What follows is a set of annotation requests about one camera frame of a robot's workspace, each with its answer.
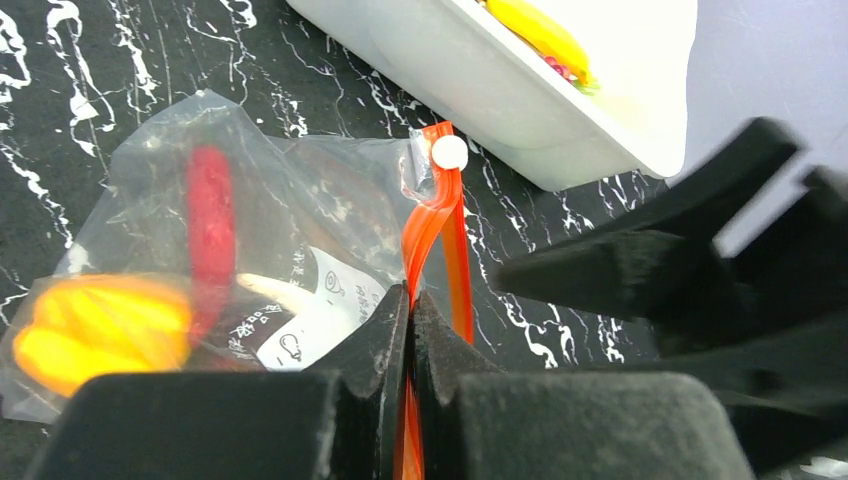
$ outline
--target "orange plastic tube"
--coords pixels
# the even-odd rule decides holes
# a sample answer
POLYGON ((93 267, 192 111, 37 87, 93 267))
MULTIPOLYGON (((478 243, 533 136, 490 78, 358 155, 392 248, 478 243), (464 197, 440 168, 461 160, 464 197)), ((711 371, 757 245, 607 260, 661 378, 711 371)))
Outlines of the orange plastic tube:
MULTIPOLYGON (((442 122, 425 128, 422 133, 429 155, 436 140, 453 134, 453 125, 450 122, 442 122)), ((465 341, 473 343, 474 317, 471 309, 471 273, 468 268, 462 175, 459 169, 445 170, 432 161, 430 166, 436 183, 436 195, 413 210, 401 237, 410 305, 415 305, 421 271, 424 269, 424 263, 433 248, 433 243, 441 234, 451 291, 453 328, 465 341)), ((403 478, 419 480, 424 475, 418 399, 415 396, 411 375, 408 375, 407 379, 404 402, 403 478)))

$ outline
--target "printed label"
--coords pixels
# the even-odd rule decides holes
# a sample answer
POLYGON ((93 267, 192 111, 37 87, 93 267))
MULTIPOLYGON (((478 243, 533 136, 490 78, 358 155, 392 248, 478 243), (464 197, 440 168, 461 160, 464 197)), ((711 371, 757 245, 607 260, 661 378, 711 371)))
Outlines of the printed label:
POLYGON ((310 247, 318 265, 314 305, 274 332, 256 351, 269 370, 302 370, 330 352, 374 313, 386 294, 376 280, 310 247))

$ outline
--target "white tray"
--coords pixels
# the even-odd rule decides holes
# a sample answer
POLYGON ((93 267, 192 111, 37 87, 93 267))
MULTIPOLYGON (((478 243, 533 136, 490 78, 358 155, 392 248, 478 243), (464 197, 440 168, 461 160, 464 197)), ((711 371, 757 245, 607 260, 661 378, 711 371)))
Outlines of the white tray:
POLYGON ((596 98, 474 0, 288 2, 545 190, 683 165, 696 0, 535 0, 586 49, 596 98))

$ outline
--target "black marble surface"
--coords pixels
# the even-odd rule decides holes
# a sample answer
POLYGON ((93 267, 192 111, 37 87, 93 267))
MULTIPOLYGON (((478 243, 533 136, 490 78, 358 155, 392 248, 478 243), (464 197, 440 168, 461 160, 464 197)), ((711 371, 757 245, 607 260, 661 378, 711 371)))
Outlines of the black marble surface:
MULTIPOLYGON (((240 102, 274 136, 404 137, 438 120, 283 0, 4 2, 0 333, 72 244, 115 147, 205 88, 240 102)), ((479 349, 510 370, 653 357, 640 327, 519 300, 488 280, 504 259, 591 229, 664 185, 628 173, 542 192, 471 146, 464 180, 479 349)), ((0 477, 19 478, 48 430, 0 421, 0 477)))

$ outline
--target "red object in container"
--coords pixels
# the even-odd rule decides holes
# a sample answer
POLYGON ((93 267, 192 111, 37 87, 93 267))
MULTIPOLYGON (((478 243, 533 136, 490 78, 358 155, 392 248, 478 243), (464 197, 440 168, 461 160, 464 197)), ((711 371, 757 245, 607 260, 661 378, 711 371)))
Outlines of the red object in container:
POLYGON ((197 345, 224 310, 235 274, 233 185, 224 152, 214 146, 195 148, 186 168, 186 184, 194 311, 189 338, 197 345))

